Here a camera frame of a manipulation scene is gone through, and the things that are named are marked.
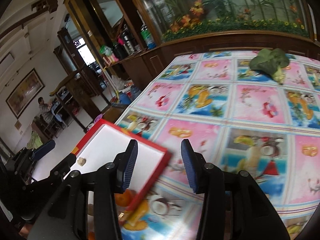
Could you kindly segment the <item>seated person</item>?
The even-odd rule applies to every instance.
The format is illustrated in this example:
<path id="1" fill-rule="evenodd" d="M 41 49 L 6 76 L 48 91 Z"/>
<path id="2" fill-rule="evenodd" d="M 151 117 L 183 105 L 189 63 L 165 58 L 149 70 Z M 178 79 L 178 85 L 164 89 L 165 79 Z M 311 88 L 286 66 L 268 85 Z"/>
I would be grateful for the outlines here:
<path id="1" fill-rule="evenodd" d="M 51 110 L 52 108 L 51 104 L 45 103 L 43 97 L 38 98 L 38 103 L 39 103 L 40 115 L 42 116 L 43 120 L 47 124 L 49 124 L 54 118 Z"/>

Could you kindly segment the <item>artificial flower glass display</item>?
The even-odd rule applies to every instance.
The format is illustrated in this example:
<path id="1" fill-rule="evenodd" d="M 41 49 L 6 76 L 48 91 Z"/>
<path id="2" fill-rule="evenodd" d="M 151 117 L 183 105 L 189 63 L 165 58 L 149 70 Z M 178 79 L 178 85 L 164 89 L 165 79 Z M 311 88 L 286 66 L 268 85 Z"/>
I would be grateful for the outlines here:
<path id="1" fill-rule="evenodd" d="M 162 41 L 229 30 L 309 37 L 302 0 L 140 0 Z"/>

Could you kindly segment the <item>colourful fruit print tablecloth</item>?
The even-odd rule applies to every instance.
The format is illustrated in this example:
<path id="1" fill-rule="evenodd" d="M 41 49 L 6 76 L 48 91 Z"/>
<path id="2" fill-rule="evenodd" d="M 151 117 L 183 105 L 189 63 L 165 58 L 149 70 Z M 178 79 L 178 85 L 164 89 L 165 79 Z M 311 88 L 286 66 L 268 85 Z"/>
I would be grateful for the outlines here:
<path id="1" fill-rule="evenodd" d="M 178 56 L 117 120 L 172 154 L 123 226 L 123 239 L 194 239 L 201 195 L 193 193 L 181 141 L 221 170 L 246 170 L 296 239 L 319 204 L 319 61 L 289 55 L 278 84 L 252 71 L 256 51 Z"/>

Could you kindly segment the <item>green leafy cauliflower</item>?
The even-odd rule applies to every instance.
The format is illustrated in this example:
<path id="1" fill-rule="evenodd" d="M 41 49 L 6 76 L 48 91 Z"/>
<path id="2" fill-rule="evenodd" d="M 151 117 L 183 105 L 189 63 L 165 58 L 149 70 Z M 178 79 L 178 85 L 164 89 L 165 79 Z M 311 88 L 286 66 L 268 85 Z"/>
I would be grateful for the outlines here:
<path id="1" fill-rule="evenodd" d="M 286 77 L 283 68 L 289 64 L 290 60 L 283 50 L 264 48 L 250 61 L 249 67 L 251 70 L 269 75 L 278 84 L 283 85 Z"/>

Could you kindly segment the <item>framed landscape painting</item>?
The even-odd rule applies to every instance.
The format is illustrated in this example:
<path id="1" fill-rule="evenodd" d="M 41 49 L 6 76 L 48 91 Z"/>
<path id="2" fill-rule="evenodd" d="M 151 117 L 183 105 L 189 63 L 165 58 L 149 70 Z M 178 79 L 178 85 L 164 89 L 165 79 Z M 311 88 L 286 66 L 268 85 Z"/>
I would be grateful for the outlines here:
<path id="1" fill-rule="evenodd" d="M 45 87 L 36 69 L 33 68 L 14 88 L 6 99 L 7 106 L 18 119 L 31 101 Z"/>

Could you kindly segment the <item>red white gift box lid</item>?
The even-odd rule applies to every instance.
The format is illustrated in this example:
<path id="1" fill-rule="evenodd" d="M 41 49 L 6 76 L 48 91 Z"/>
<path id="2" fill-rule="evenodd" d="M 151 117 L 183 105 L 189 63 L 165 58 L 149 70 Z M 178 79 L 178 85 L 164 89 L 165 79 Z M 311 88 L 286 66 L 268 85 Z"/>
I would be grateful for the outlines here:
<path id="1" fill-rule="evenodd" d="M 146 187 L 161 166 L 168 162 L 169 155 L 153 142 L 126 134 L 104 120 L 96 123 L 87 133 L 74 122 L 60 131 L 54 138 L 55 148 L 37 162 L 32 178 L 36 181 L 47 178 L 50 171 L 70 153 L 76 155 L 77 159 L 86 159 L 84 166 L 75 163 L 71 170 L 78 170 L 81 174 L 94 172 L 104 164 L 114 161 L 118 153 L 126 150 L 131 139 L 138 142 L 138 155 L 128 189 L 135 191 L 136 195 L 128 207 L 117 206 L 117 210 L 132 211 L 139 204 L 148 202 L 150 210 L 159 212 L 159 202 L 172 203 L 173 194 L 160 180 L 156 180 L 149 191 L 146 191 Z"/>

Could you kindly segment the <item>black thermos flask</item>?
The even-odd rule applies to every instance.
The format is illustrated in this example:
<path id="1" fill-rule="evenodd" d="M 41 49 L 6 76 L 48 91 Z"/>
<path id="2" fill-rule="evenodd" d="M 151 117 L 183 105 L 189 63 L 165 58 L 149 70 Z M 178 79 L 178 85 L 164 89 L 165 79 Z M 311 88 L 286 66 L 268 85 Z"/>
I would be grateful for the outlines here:
<path id="1" fill-rule="evenodd" d="M 129 37 L 129 35 L 125 31 L 122 33 L 122 38 L 125 42 L 125 46 L 129 50 L 130 54 L 132 55 L 133 53 L 135 53 L 136 50 L 135 50 L 134 45 L 131 42 L 131 38 Z"/>

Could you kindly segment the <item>beige fruit chunk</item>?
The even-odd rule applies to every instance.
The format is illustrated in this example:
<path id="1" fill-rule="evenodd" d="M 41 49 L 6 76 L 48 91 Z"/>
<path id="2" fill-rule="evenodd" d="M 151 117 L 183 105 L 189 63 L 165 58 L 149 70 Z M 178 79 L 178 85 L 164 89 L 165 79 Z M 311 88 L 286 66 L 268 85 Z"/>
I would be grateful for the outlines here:
<path id="1" fill-rule="evenodd" d="M 77 163 L 78 163 L 79 166 L 84 166 L 85 163 L 86 163 L 86 159 L 85 159 L 85 158 L 82 158 L 82 157 L 79 157 L 79 158 L 77 159 Z"/>

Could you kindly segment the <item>green water bottle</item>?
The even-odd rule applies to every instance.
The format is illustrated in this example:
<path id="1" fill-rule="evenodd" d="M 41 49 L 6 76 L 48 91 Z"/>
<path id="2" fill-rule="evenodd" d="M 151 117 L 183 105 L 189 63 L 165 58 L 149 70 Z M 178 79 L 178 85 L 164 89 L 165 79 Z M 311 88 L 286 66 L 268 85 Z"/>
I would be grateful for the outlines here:
<path id="1" fill-rule="evenodd" d="M 156 44 L 155 44 L 155 42 L 154 42 L 154 39 L 153 39 L 150 31 L 148 30 L 148 28 L 147 28 L 147 26 L 146 26 L 145 24 L 142 25 L 142 28 L 141 28 L 141 31 L 140 31 L 140 32 L 141 32 L 141 35 L 142 35 L 142 37 L 143 37 L 143 39 L 144 39 L 147 47 L 148 47 L 149 49 L 155 48 L 155 47 L 156 47 Z"/>

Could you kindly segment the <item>orange tangerine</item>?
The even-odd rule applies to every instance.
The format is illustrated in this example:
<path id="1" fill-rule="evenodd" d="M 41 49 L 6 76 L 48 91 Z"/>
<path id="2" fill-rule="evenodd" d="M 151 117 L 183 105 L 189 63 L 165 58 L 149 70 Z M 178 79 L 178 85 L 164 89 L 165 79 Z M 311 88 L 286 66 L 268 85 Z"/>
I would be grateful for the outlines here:
<path id="1" fill-rule="evenodd" d="M 115 193 L 114 198 L 116 205 L 119 207 L 128 207 L 133 201 L 136 192 L 131 189 L 126 189 L 124 193 Z"/>

